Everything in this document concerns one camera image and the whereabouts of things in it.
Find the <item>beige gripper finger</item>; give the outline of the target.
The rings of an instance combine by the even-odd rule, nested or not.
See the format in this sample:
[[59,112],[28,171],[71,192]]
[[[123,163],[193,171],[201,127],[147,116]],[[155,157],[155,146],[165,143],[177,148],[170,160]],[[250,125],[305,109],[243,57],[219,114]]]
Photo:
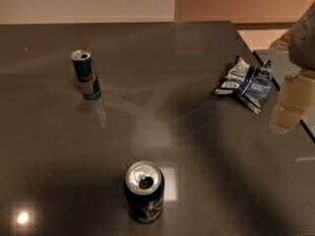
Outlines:
[[315,71],[301,69],[295,76],[285,76],[274,107],[270,130],[284,135],[315,106]]

